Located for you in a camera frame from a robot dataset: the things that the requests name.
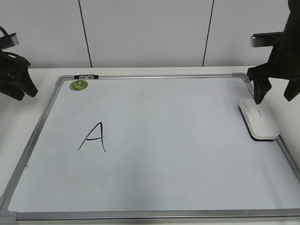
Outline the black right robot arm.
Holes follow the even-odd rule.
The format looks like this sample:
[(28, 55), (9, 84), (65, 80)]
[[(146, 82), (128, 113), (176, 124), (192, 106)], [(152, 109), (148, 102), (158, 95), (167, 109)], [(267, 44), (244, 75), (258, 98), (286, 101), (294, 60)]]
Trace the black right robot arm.
[(247, 70), (248, 80), (254, 83), (256, 104), (260, 104), (271, 89), (269, 78), (289, 81), (284, 91), (287, 101), (292, 101), (300, 93), (300, 2), (289, 0), (288, 7), (290, 13), (282, 32), (251, 36), (252, 47), (272, 47), (266, 63)]

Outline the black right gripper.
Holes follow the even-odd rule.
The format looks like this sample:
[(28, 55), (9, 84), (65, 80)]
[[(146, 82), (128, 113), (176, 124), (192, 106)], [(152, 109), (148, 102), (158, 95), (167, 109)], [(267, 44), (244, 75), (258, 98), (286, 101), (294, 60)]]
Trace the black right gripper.
[(266, 63), (251, 67), (247, 71), (254, 83), (254, 101), (259, 105), (272, 85), (268, 77), (290, 80), (284, 97), (292, 101), (300, 93), (300, 16), (290, 14), (282, 32), (280, 42), (272, 46)]

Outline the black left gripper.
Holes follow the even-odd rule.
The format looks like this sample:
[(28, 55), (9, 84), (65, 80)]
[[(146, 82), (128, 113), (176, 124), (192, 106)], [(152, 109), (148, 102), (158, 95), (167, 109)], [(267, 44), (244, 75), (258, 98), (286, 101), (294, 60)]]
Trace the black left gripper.
[(12, 52), (0, 51), (0, 92), (18, 101), (22, 101), (26, 93), (35, 97), (38, 93), (28, 69), (28, 60)]

